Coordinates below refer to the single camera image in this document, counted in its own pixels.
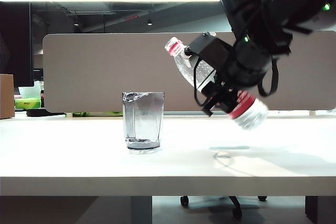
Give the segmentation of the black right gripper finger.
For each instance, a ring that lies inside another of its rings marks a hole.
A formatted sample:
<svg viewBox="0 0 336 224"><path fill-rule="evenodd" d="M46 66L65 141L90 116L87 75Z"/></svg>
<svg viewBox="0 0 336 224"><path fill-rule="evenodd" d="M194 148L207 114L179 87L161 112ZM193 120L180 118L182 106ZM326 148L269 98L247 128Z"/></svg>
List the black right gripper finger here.
<svg viewBox="0 0 336 224"><path fill-rule="evenodd" d="M212 116L213 115L212 108L213 104L208 102L202 107L202 112L207 116Z"/></svg>

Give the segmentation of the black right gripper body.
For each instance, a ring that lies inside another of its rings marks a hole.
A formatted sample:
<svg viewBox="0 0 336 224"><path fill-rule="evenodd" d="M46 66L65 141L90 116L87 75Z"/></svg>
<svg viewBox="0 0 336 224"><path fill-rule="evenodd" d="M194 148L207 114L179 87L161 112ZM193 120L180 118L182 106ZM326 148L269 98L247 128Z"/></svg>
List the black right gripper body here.
<svg viewBox="0 0 336 224"><path fill-rule="evenodd" d="M212 103L213 107L218 107L227 114L231 113L231 111L238 105L237 89L229 89L222 85L209 82L202 89L202 94L208 98L206 103Z"/></svg>

